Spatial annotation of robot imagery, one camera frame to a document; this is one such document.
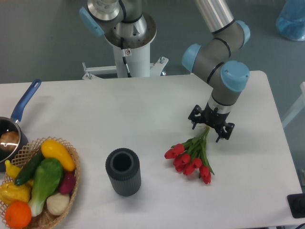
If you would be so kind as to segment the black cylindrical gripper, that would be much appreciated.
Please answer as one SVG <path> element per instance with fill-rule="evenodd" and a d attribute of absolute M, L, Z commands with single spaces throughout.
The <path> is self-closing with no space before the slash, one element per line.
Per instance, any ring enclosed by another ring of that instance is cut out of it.
<path fill-rule="evenodd" d="M 217 107 L 213 110 L 210 106 L 207 105 L 203 110 L 199 105 L 195 105 L 188 116 L 188 120 L 191 121 L 193 130 L 197 124 L 207 124 L 208 126 L 212 127 L 218 134 L 218 137 L 215 141 L 218 143 L 220 139 L 229 140 L 231 133 L 235 127 L 234 123 L 226 122 L 228 115 L 229 113 L 218 113 Z"/>

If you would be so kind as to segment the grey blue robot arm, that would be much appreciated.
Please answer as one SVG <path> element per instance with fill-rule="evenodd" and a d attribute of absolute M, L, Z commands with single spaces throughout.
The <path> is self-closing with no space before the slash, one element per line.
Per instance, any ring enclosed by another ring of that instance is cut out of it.
<path fill-rule="evenodd" d="M 213 39 L 206 46 L 188 47 L 182 64 L 213 90 L 205 108 L 195 106 L 188 118 L 193 125 L 213 128 L 219 139 L 229 139 L 234 124 L 226 119 L 250 76 L 245 64 L 230 57 L 247 43 L 250 30 L 234 19 L 224 0 L 198 0 L 196 5 Z M 79 16 L 94 35 L 104 36 L 112 46 L 118 77 L 153 75 L 150 44 L 156 25 L 140 0 L 90 0 L 80 8 Z"/>

